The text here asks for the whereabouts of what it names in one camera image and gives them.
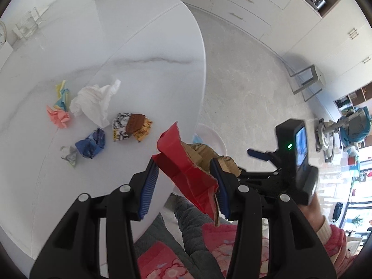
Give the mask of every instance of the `pink floral clothing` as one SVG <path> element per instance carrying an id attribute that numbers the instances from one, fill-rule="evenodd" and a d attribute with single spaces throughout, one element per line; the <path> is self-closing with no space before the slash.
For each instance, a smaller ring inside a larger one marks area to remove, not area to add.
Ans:
<path id="1" fill-rule="evenodd" d="M 226 277 L 234 248 L 236 226 L 222 224 L 216 228 L 212 223 L 205 223 L 202 232 L 205 246 Z M 337 276 L 341 276 L 356 258 L 346 247 L 345 232 L 334 225 L 329 225 L 325 219 L 317 234 L 334 264 Z M 156 242 L 138 258 L 137 262 L 142 279 L 193 279 L 176 254 L 162 242 Z M 264 237 L 260 278 L 267 275 L 268 265 L 269 240 Z"/>

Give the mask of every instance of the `gray pants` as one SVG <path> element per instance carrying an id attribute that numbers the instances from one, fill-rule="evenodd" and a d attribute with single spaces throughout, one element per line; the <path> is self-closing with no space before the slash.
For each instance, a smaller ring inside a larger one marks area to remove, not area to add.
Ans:
<path id="1" fill-rule="evenodd" d="M 173 250 L 194 279 L 224 279 L 217 261 L 203 242 L 202 225 L 204 223 L 212 223 L 213 220 L 186 199 L 178 201 L 174 214 L 178 220 L 178 227 L 182 232 L 185 249 L 167 230 L 163 217 L 158 214 L 150 227 L 134 244 L 137 258 L 157 241 L 161 241 Z"/>

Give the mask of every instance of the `silver screw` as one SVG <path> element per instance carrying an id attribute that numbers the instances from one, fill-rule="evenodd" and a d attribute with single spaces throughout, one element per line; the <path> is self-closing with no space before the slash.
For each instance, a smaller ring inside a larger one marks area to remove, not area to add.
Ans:
<path id="1" fill-rule="evenodd" d="M 79 201 L 84 202 L 87 201 L 89 198 L 89 195 L 87 193 L 80 194 Z"/>
<path id="2" fill-rule="evenodd" d="M 241 184 L 238 186 L 238 190 L 241 193 L 247 193 L 249 191 L 249 188 L 245 184 Z"/>
<path id="3" fill-rule="evenodd" d="M 131 186 L 129 184 L 123 184 L 120 188 L 119 191 L 122 193 L 129 192 L 131 190 Z"/>
<path id="4" fill-rule="evenodd" d="M 280 200 L 284 202 L 288 202 L 291 200 L 291 198 L 287 194 L 280 195 Z"/>

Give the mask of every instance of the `white table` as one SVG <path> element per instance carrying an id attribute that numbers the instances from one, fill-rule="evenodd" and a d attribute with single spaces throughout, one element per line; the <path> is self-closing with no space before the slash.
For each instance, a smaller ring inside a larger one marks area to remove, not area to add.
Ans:
<path id="1" fill-rule="evenodd" d="M 178 121 L 191 141 L 205 88 L 205 51 L 199 27 L 180 0 L 57 0 L 28 41 L 0 72 L 0 225 L 32 258 L 81 193 L 109 194 L 143 171 L 162 132 Z M 71 116 L 67 129 L 50 122 L 46 105 L 67 80 L 70 97 L 86 85 L 121 80 L 109 107 L 142 113 L 154 123 L 141 143 L 112 141 L 93 160 L 78 156 L 73 169 L 61 146 L 75 144 L 97 126 Z M 163 173 L 148 215 L 133 223 L 138 239 L 173 189 Z"/>

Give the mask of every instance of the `device screen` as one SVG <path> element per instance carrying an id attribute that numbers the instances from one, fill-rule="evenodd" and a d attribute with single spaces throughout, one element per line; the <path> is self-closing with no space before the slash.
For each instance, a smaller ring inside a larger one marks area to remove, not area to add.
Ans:
<path id="1" fill-rule="evenodd" d="M 296 134 L 297 167 L 301 166 L 307 155 L 306 130 L 303 127 Z"/>

